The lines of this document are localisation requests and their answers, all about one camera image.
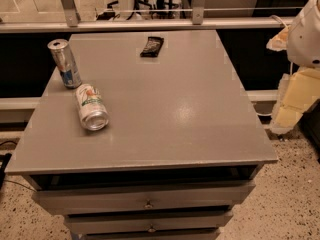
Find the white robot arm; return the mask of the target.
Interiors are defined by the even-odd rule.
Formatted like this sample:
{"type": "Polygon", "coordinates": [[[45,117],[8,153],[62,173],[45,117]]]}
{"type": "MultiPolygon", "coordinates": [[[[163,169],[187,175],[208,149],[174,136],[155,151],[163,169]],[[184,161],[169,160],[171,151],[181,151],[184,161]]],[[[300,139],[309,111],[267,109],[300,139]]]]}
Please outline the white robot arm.
{"type": "Polygon", "coordinates": [[[290,26],[270,39],[266,48],[287,52],[290,73],[279,82],[270,130],[282,135],[291,131],[320,99],[320,0],[309,0],[290,26]]]}

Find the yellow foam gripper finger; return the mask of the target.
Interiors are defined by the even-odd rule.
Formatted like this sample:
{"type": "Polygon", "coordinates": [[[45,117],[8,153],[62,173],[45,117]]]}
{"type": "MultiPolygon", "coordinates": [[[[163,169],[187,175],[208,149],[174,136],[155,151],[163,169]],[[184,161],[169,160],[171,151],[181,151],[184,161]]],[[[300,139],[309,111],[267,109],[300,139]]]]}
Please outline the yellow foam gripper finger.
{"type": "Polygon", "coordinates": [[[300,67],[293,75],[284,74],[279,82],[277,102],[272,110],[271,132],[286,134],[291,131],[319,99],[319,68],[300,67]]]}
{"type": "Polygon", "coordinates": [[[287,49],[287,39],[288,39],[289,27],[284,27],[278,34],[271,38],[266,48],[272,51],[283,51],[287,49]]]}

